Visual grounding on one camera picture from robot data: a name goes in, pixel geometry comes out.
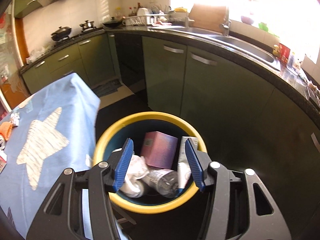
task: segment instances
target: red package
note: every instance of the red package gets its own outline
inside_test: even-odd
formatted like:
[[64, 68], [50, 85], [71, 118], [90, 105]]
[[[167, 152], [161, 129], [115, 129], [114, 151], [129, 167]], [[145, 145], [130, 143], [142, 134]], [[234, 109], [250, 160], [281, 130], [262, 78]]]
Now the red package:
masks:
[[283, 63], [288, 62], [288, 58], [290, 55], [290, 49], [287, 46], [284, 46], [283, 44], [279, 43], [279, 48], [280, 48], [280, 60]]

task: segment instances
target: metal screw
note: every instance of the metal screw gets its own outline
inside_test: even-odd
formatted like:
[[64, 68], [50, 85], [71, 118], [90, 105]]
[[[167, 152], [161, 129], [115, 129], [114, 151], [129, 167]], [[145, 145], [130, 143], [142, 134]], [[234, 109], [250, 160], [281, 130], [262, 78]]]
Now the metal screw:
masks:
[[63, 171], [63, 173], [64, 173], [65, 175], [70, 175], [70, 174], [72, 173], [72, 169], [67, 168], [67, 169], [65, 169], [65, 170]]
[[108, 163], [107, 162], [100, 162], [99, 164], [98, 164], [98, 166], [100, 167], [100, 168], [106, 168], [106, 167], [108, 167]]
[[210, 166], [211, 166], [211, 168], [213, 168], [213, 169], [217, 169], [217, 168], [219, 168], [221, 165], [220, 165], [220, 163], [218, 163], [218, 162], [210, 162]]
[[252, 175], [254, 175], [255, 174], [255, 172], [254, 172], [254, 170], [253, 169], [245, 169], [245, 171], [244, 171], [247, 175], [249, 175], [249, 176], [252, 176]]

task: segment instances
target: white tube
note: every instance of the white tube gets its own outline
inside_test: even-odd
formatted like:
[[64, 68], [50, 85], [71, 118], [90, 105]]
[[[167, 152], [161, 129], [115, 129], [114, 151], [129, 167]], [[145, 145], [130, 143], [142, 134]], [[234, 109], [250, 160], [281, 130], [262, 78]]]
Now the white tube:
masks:
[[185, 152], [185, 144], [188, 138], [190, 138], [193, 141], [196, 148], [198, 148], [198, 143], [199, 143], [199, 140], [197, 137], [183, 136], [181, 139], [179, 159], [178, 159], [178, 184], [179, 184], [180, 192], [185, 188], [191, 175], [191, 169], [190, 169], [190, 166], [186, 157], [186, 152]]

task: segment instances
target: floor mat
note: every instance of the floor mat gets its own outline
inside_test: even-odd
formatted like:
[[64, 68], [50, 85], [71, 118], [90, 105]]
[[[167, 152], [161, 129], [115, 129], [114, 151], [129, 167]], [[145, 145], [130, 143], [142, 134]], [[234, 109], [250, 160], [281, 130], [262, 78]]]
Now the floor mat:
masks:
[[121, 83], [118, 79], [111, 80], [103, 85], [97, 86], [92, 91], [98, 96], [103, 97], [117, 91], [117, 88], [121, 87]]

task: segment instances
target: white plate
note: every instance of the white plate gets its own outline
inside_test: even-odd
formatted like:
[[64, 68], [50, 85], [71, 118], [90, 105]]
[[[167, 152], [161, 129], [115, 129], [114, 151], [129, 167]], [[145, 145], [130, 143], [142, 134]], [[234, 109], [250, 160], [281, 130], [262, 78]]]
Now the white plate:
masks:
[[142, 16], [142, 15], [145, 15], [144, 9], [143, 8], [139, 8], [138, 11], [137, 11], [137, 16]]

